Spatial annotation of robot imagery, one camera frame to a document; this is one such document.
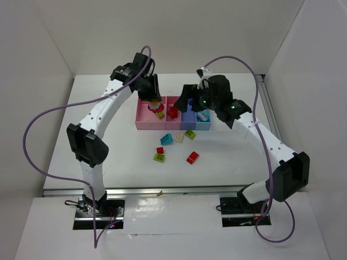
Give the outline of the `red flower lego piece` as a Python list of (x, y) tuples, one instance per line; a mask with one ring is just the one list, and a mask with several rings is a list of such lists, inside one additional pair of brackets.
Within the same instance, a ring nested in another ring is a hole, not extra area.
[(159, 101), (155, 101), (155, 102), (150, 102), (147, 108), (149, 111), (153, 113), (159, 113), (164, 110), (164, 105)]

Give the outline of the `beige lego brick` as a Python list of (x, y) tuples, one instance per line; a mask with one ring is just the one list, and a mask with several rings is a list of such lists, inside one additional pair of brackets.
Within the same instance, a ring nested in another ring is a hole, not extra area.
[(182, 133), (177, 133), (175, 136), (175, 142), (182, 143), (184, 135)]

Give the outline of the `teal lego brick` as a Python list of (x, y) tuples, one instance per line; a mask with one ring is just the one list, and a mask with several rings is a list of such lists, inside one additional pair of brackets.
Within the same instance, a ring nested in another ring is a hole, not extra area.
[(165, 145), (170, 145), (173, 143), (173, 137), (170, 133), (164, 135), (161, 139), (160, 139), (160, 144), (162, 146), (165, 146)]

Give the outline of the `red curved lego brick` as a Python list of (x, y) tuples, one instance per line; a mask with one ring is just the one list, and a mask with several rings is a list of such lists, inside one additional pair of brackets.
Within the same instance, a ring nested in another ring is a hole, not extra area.
[(199, 156), (200, 156), (200, 155), (199, 155), (198, 153), (196, 153), (195, 151), (193, 151), (193, 152), (187, 157), (187, 162), (188, 162), (189, 164), (193, 164)]

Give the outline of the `small red lego brick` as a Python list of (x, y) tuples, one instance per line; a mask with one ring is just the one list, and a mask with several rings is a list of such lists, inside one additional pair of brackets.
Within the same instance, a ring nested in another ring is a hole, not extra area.
[(156, 150), (157, 150), (157, 153), (159, 153), (159, 154), (163, 154), (164, 153), (164, 148), (163, 147), (157, 147)]

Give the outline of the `small green lego brick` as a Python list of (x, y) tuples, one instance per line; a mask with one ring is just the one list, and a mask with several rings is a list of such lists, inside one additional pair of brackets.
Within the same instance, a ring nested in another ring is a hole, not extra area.
[(154, 161), (163, 163), (165, 160), (165, 155), (164, 154), (160, 154), (160, 153), (156, 153), (155, 156), (153, 157)]

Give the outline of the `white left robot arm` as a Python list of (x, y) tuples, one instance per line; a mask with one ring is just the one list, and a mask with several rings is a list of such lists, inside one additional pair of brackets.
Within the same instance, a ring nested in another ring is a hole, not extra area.
[(159, 101), (161, 96), (155, 62), (143, 53), (136, 53), (132, 62), (116, 67), (102, 95), (102, 99), (78, 124), (69, 124), (67, 136), (72, 152), (82, 169), (86, 182), (82, 199), (101, 210), (106, 205), (107, 192), (102, 176), (102, 163), (109, 147), (103, 142), (107, 126), (120, 106), (137, 92), (141, 100)]

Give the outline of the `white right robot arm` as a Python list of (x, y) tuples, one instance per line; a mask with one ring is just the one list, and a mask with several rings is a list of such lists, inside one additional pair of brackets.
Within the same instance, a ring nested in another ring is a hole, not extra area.
[(215, 112), (220, 121), (265, 155), (269, 177), (242, 188), (237, 193), (240, 206), (271, 199), (284, 202), (308, 184), (310, 157), (282, 143), (256, 118), (254, 109), (234, 98), (224, 75), (204, 76), (199, 84), (185, 84), (174, 107), (186, 112), (189, 106), (194, 112)]

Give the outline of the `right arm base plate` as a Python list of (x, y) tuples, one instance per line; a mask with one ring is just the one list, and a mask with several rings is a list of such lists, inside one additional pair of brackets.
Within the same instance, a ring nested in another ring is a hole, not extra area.
[(270, 217), (261, 216), (261, 208), (264, 201), (255, 204), (242, 204), (237, 197), (221, 197), (216, 210), (221, 213), (222, 226), (245, 227), (259, 225), (271, 225)]

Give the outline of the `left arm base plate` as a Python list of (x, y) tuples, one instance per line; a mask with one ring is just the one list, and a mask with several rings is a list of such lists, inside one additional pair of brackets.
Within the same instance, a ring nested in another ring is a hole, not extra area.
[[(73, 230), (93, 230), (93, 209), (83, 202), (66, 200), (65, 205), (75, 206)], [(111, 199), (106, 202), (106, 207), (95, 211), (96, 229), (102, 230), (112, 224), (109, 229), (123, 229), (124, 227), (125, 199)]]

